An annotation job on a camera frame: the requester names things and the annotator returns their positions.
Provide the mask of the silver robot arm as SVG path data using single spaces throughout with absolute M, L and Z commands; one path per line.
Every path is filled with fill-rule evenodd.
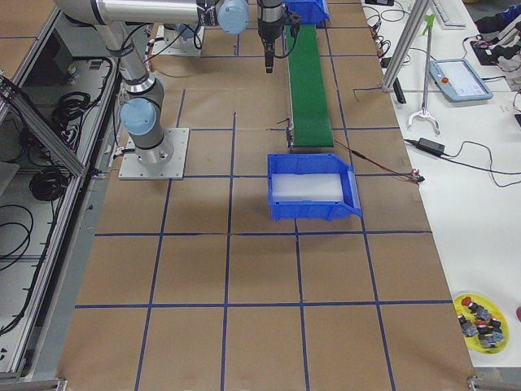
M 120 61 L 119 70 L 130 101 L 121 120 L 144 164 L 158 165 L 172 158 L 174 146 L 160 125 L 164 88 L 143 63 L 126 28 L 127 22 L 217 26 L 241 33 L 249 21 L 246 1 L 57 1 L 66 15 L 92 24 L 107 51 Z

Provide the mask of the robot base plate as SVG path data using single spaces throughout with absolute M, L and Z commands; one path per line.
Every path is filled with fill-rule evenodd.
M 126 148 L 134 152 L 122 157 L 121 180 L 182 180 L 185 173 L 189 144 L 188 128 L 164 128 L 164 140 L 155 149 L 143 150 L 129 137 Z
M 196 24 L 160 25 L 151 42 L 151 55 L 198 57 L 204 41 L 204 27 Z

